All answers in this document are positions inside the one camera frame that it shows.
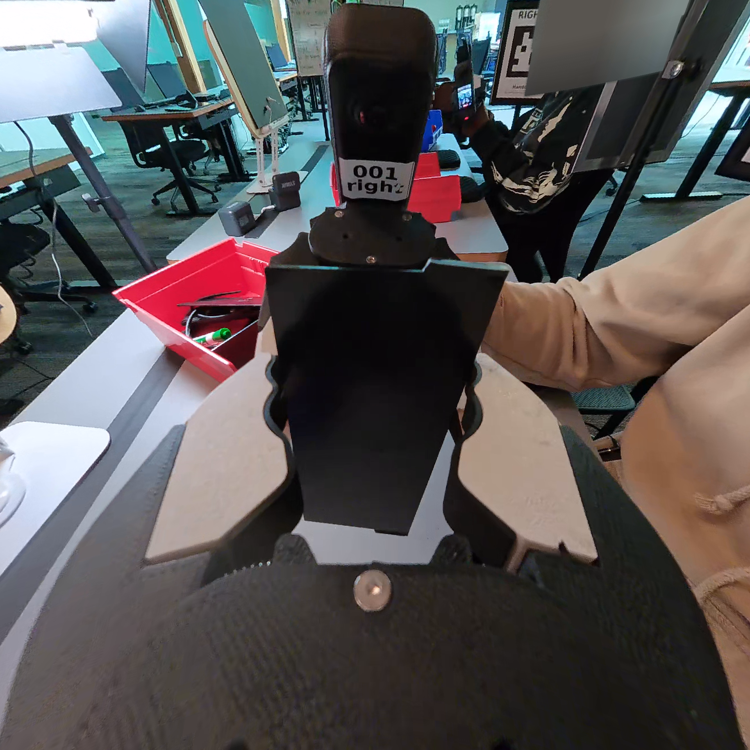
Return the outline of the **whiteboard on stand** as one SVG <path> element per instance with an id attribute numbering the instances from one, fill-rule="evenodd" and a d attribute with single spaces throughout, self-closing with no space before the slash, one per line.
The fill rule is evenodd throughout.
<path id="1" fill-rule="evenodd" d="M 286 1 L 294 56 L 300 77 L 323 75 L 323 40 L 331 17 L 330 1 Z"/>

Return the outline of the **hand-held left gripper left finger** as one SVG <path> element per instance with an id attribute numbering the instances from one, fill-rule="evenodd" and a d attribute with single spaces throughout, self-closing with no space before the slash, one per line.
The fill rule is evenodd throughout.
<path id="1" fill-rule="evenodd" d="M 303 515 L 276 357 L 257 353 L 184 425 L 145 553 L 149 564 L 208 555 L 207 584 L 271 563 Z"/>

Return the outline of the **black office chair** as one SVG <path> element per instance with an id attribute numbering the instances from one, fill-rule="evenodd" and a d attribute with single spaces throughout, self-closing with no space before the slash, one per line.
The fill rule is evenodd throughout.
<path id="1" fill-rule="evenodd" d="M 605 464 L 621 459 L 621 446 L 617 431 L 633 414 L 657 380 L 658 377 L 647 377 L 632 386 L 592 388 L 572 395 L 582 417 L 596 417 L 604 420 L 600 425 L 587 424 L 587 426 L 595 430 L 593 441 L 599 457 Z"/>
<path id="2" fill-rule="evenodd" d="M 152 194 L 153 205 L 160 205 L 159 196 L 169 193 L 170 216 L 209 216 L 215 212 L 215 209 L 201 209 L 194 195 L 194 191 L 200 191 L 209 195 L 212 203 L 219 202 L 218 183 L 209 180 L 212 186 L 207 187 L 196 177 L 196 165 L 210 155 L 208 145 L 197 139 L 170 139 L 166 130 L 155 122 L 118 124 L 136 166 L 143 170 L 159 169 L 173 176 Z"/>
<path id="3" fill-rule="evenodd" d="M 76 294 L 58 273 L 51 282 L 28 284 L 25 280 L 11 275 L 14 268 L 24 268 L 28 273 L 36 263 L 36 257 L 48 245 L 50 235 L 30 223 L 1 222 L 1 282 L 10 295 L 20 315 L 29 311 L 27 302 L 61 302 L 63 304 L 82 303 L 86 315 L 96 314 L 98 305 L 87 297 Z"/>

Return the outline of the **studio light panel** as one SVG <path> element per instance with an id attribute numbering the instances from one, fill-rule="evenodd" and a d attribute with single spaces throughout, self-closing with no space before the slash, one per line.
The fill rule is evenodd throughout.
<path id="1" fill-rule="evenodd" d="M 101 42 L 145 90 L 149 1 L 1 2 L 1 122 L 121 106 L 83 47 Z"/>

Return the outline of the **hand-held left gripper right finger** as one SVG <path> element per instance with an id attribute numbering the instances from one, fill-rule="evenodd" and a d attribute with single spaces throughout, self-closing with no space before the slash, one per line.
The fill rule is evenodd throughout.
<path id="1" fill-rule="evenodd" d="M 480 564 L 517 571 L 531 552 L 591 564 L 597 550 L 554 412 L 486 353 L 464 389 L 443 513 Z"/>

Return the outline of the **printed tag board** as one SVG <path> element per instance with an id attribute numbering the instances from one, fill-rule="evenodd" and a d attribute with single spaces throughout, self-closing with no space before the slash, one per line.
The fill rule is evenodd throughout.
<path id="1" fill-rule="evenodd" d="M 738 134 L 715 174 L 728 179 L 749 182 L 749 132 Z"/>
<path id="2" fill-rule="evenodd" d="M 491 105 L 533 105 L 542 98 L 541 95 L 527 94 L 532 40 L 539 5 L 539 1 L 506 3 L 490 92 Z"/>

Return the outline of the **small grey device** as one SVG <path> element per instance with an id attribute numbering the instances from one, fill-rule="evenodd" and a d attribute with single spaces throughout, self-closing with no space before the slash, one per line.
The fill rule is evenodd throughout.
<path id="1" fill-rule="evenodd" d="M 243 237 L 257 225 L 257 216 L 248 201 L 230 202 L 217 211 L 227 236 Z"/>

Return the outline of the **red plastic bin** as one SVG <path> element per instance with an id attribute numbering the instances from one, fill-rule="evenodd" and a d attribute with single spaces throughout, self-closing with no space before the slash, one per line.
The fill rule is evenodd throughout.
<path id="1" fill-rule="evenodd" d="M 441 174 L 436 152 L 417 162 L 336 159 L 330 169 L 334 204 L 348 200 L 395 203 L 430 223 L 445 223 L 461 208 L 461 179 Z"/>
<path id="2" fill-rule="evenodd" d="M 225 239 L 121 287 L 114 296 L 169 350 L 215 380 L 227 380 L 253 357 L 259 308 L 178 307 L 207 295 L 262 295 L 265 270 L 278 254 L 252 241 Z M 228 327 L 232 337 L 209 349 L 198 335 Z"/>

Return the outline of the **beige hoodie drawstring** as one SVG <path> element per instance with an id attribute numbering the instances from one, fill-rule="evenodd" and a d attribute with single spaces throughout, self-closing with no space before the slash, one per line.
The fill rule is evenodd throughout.
<path id="1" fill-rule="evenodd" d="M 745 505 L 745 503 L 748 502 L 748 498 L 748 484 L 731 492 L 722 493 L 715 496 L 704 496 L 700 494 L 695 495 L 695 500 L 699 509 L 715 516 L 729 514 L 730 512 L 738 509 L 741 505 Z M 748 566 L 726 568 L 709 576 L 699 585 L 695 586 L 693 588 L 693 594 L 695 595 L 699 605 L 703 606 L 710 599 L 710 597 L 716 594 L 720 589 L 737 583 L 746 583 L 748 582 L 748 579 Z"/>

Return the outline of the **dark board on tripod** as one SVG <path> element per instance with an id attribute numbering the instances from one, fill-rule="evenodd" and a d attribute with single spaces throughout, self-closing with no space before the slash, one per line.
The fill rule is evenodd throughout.
<path id="1" fill-rule="evenodd" d="M 748 2 L 689 2 L 660 70 L 605 85 L 575 172 L 624 177 L 579 279 L 595 270 L 643 168 L 671 154 L 747 22 Z"/>

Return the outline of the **black light stand pole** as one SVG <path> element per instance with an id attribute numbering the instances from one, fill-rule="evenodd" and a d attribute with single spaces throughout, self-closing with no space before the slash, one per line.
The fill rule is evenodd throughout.
<path id="1" fill-rule="evenodd" d="M 145 248 L 143 240 L 139 237 L 134 225 L 130 221 L 127 212 L 118 201 L 104 177 L 100 174 L 97 166 L 91 159 L 86 147 L 82 144 L 79 136 L 73 129 L 71 115 L 58 115 L 48 117 L 50 124 L 59 132 L 61 138 L 68 146 L 75 161 L 82 168 L 91 186 L 99 198 L 99 203 L 106 211 L 110 220 L 113 221 L 130 247 L 141 267 L 150 274 L 157 270 L 154 259 Z"/>

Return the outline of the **black divider plate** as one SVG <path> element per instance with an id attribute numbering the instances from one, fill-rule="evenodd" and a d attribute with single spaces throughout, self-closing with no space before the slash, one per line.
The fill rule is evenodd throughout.
<path id="1" fill-rule="evenodd" d="M 266 269 L 305 520 L 409 532 L 510 271 Z"/>

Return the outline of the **person's right forearm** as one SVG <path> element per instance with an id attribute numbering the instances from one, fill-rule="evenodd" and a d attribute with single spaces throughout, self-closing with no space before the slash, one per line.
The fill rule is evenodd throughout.
<path id="1" fill-rule="evenodd" d="M 745 197 L 583 280 L 505 283 L 482 351 L 539 386 L 624 385 L 665 373 L 748 302 Z"/>

